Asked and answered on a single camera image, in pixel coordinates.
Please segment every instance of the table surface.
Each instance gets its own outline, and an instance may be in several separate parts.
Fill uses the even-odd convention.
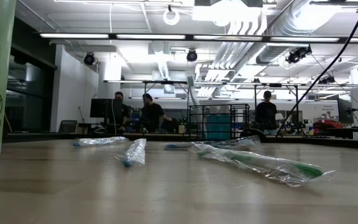
[[[337,170],[330,182],[292,188],[160,142],[147,143],[146,166],[124,168],[115,156],[129,144],[4,144],[0,224],[358,224],[357,149],[264,144],[258,153]]]

